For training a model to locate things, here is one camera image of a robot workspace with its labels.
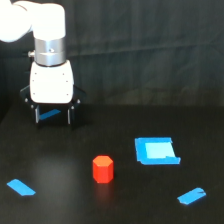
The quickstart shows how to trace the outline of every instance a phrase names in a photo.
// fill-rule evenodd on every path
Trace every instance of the blue tape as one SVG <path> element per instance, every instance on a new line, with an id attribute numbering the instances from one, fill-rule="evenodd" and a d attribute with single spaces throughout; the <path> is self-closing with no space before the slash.
<path id="1" fill-rule="evenodd" d="M 7 185 L 21 196 L 34 195 L 36 193 L 31 188 L 29 188 L 17 179 L 10 181 L 9 183 L 7 183 Z"/>
<path id="2" fill-rule="evenodd" d="M 141 163 L 143 165 L 172 165 L 180 164 L 181 158 L 179 157 L 166 157 L 164 159 L 143 159 Z"/>
<path id="3" fill-rule="evenodd" d="M 157 142 L 170 142 L 170 143 L 173 143 L 171 138 L 167 138 L 167 137 L 163 137 L 163 138 L 136 138 L 138 142 L 141 142 L 141 143 L 157 143 Z"/>
<path id="4" fill-rule="evenodd" d="M 49 111 L 49 112 L 47 112 L 45 114 L 40 115 L 40 120 L 44 120 L 44 119 L 46 119 L 48 117 L 51 117 L 51 116 L 54 116 L 54 115 L 56 115 L 56 114 L 58 114 L 60 112 L 61 112 L 60 110 L 56 110 L 56 109 L 55 110 L 51 110 L 51 111 Z"/>
<path id="5" fill-rule="evenodd" d="M 152 143 L 151 144 L 152 150 L 151 150 L 151 153 L 150 152 L 148 153 L 149 149 L 147 148 L 150 148 L 150 143 Z M 156 152 L 156 150 L 158 150 L 158 147 L 154 143 L 160 144 L 160 147 L 159 147 L 160 152 L 158 151 Z M 144 165 L 180 164 L 181 159 L 178 157 L 175 157 L 171 143 L 172 143 L 171 138 L 137 138 L 135 139 L 137 161 L 140 161 Z"/>
<path id="6" fill-rule="evenodd" d="M 189 205 L 192 202 L 206 196 L 206 193 L 201 188 L 195 188 L 192 191 L 189 191 L 188 193 L 178 197 L 177 199 L 180 201 L 180 203 Z"/>

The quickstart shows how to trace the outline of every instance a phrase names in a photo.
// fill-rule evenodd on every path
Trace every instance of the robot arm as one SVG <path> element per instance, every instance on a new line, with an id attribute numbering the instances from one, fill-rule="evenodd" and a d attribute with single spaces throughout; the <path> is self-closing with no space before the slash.
<path id="1" fill-rule="evenodd" d="M 56 66 L 66 61 L 65 12 L 57 4 L 0 0 L 0 40 L 14 42 L 33 31 L 35 61 Z"/>
<path id="2" fill-rule="evenodd" d="M 14 42 L 31 31 L 32 22 L 30 16 L 26 8 L 17 4 L 12 5 L 10 0 L 1 0 L 0 40 Z"/>

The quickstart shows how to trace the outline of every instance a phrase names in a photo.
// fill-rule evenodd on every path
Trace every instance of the black background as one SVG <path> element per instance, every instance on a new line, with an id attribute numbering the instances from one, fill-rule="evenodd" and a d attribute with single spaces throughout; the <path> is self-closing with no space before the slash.
<path id="1" fill-rule="evenodd" d="M 224 104 L 222 1 L 36 2 L 65 8 L 67 58 L 86 103 Z M 32 33 L 0 43 L 1 116 L 29 83 L 21 53 L 33 49 Z"/>

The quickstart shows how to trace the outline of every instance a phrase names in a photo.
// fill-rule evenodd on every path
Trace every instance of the red hexagonal block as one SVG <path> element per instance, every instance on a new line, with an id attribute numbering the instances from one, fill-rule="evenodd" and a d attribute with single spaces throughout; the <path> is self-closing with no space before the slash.
<path id="1" fill-rule="evenodd" d="M 114 162 L 109 156 L 97 156 L 93 160 L 93 178 L 97 183 L 109 183 L 114 178 Z"/>

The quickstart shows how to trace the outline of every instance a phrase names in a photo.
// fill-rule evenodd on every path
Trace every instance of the blue rectangle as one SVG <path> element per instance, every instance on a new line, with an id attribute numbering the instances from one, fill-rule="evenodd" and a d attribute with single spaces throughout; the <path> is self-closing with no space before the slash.
<path id="1" fill-rule="evenodd" d="M 177 199 L 180 201 L 180 203 L 189 205 L 192 202 L 206 196 L 206 193 L 201 188 L 195 188 L 194 190 L 178 197 Z"/>
<path id="2" fill-rule="evenodd" d="M 60 112 L 61 112 L 60 110 L 56 110 L 56 109 L 55 110 L 51 110 L 51 111 L 49 111 L 49 112 L 47 112 L 45 114 L 40 115 L 40 120 L 44 120 L 44 119 L 49 118 L 51 116 L 54 116 L 54 115 L 56 115 L 56 114 L 58 114 Z"/>
<path id="3" fill-rule="evenodd" d="M 21 196 L 34 195 L 36 193 L 31 188 L 29 188 L 17 179 L 10 181 L 9 183 L 7 183 L 7 185 Z"/>

